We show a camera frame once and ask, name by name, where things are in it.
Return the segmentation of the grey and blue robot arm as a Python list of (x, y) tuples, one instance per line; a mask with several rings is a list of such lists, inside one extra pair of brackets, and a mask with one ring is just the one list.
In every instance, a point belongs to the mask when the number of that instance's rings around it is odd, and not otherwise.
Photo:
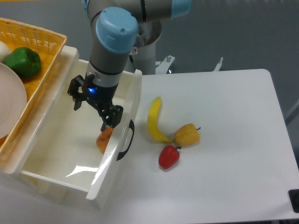
[(85, 76), (73, 78), (68, 95), (74, 110), (86, 101), (103, 120), (115, 128), (123, 108), (113, 105), (113, 97), (125, 69), (129, 54), (136, 44), (142, 24), (176, 18), (190, 12), (190, 0), (84, 0), (93, 35), (93, 47)]

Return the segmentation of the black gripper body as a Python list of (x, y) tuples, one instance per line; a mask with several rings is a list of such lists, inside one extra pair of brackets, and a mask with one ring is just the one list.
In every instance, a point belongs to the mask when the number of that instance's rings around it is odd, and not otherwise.
[(96, 110), (119, 110), (120, 107), (113, 104), (119, 81), (120, 74), (87, 72), (82, 86), (82, 99)]

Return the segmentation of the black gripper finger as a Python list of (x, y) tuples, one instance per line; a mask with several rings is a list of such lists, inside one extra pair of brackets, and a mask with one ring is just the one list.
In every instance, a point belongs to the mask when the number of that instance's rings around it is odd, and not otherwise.
[(115, 128), (121, 122), (123, 107), (120, 105), (100, 106), (97, 111), (103, 121), (101, 131), (106, 130), (108, 127)]
[(81, 75), (76, 76), (73, 78), (70, 82), (70, 85), (68, 87), (68, 95), (72, 96), (72, 100), (74, 102), (74, 110), (78, 110), (82, 102), (86, 101), (87, 97), (83, 92), (79, 92), (79, 88), (83, 87), (84, 85), (84, 79)]

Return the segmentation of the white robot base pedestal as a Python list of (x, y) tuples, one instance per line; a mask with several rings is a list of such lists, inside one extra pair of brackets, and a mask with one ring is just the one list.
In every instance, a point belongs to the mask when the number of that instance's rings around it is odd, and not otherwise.
[(136, 43), (127, 60), (125, 71), (140, 70), (144, 75), (156, 73), (156, 44), (162, 33), (160, 20), (139, 25)]

